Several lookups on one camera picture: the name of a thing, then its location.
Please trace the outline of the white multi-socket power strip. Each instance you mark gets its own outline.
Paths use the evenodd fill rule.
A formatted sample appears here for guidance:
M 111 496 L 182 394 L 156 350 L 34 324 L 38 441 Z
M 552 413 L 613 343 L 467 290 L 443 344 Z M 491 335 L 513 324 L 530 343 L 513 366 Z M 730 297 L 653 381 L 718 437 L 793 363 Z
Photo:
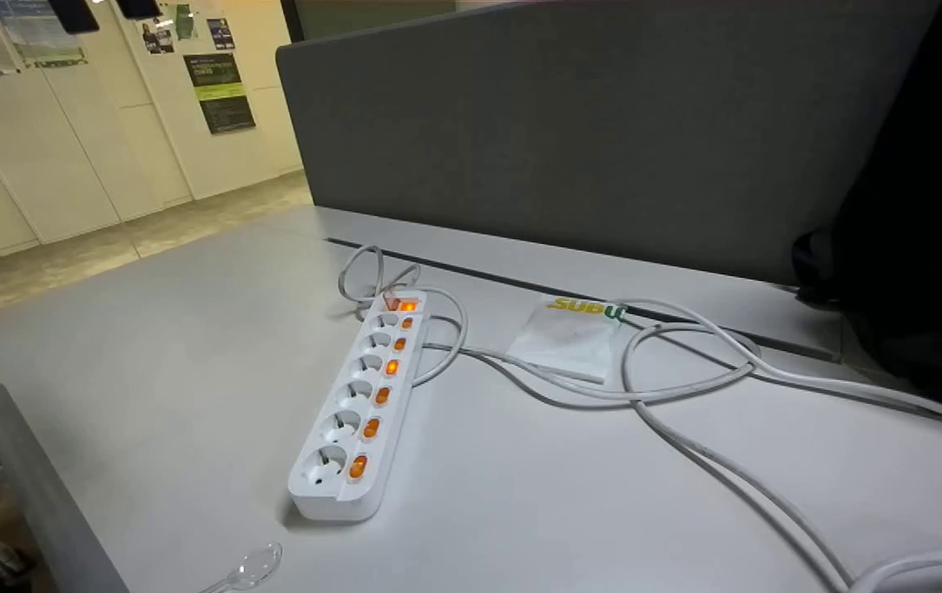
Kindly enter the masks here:
M 377 297 L 366 308 L 288 478 L 288 494 L 305 520 L 360 522 L 383 507 L 425 315 L 423 290 Z

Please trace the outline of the grey desk divider panel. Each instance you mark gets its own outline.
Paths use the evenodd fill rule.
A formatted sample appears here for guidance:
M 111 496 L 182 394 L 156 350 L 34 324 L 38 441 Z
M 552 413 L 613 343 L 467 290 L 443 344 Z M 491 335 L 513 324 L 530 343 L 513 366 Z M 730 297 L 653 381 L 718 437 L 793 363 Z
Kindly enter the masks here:
M 783 281 L 942 0 L 530 0 L 277 52 L 327 206 Z

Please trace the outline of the clear plastic piece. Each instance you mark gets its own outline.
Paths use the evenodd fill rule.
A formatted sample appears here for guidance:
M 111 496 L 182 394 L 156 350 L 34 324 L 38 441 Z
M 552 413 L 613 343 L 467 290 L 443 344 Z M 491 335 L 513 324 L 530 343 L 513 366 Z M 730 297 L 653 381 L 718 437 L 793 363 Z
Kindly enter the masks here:
M 282 561 L 279 543 L 256 547 L 238 561 L 220 581 L 207 584 L 202 593 L 254 593 L 263 581 L 277 574 Z

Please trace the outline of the black office chair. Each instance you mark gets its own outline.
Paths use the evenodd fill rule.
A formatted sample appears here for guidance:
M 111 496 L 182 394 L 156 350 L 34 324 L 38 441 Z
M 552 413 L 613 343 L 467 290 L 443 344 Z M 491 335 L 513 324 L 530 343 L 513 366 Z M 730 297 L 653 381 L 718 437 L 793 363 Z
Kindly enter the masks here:
M 942 3 L 859 176 L 791 262 L 802 303 L 842 313 L 877 366 L 942 403 Z

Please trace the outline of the green and black wall poster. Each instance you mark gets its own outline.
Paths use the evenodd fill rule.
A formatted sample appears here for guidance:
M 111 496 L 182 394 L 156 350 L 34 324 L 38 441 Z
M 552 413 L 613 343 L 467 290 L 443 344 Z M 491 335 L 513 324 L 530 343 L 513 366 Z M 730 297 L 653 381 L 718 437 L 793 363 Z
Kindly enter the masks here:
M 252 97 L 230 52 L 189 57 L 184 68 L 212 135 L 254 127 Z

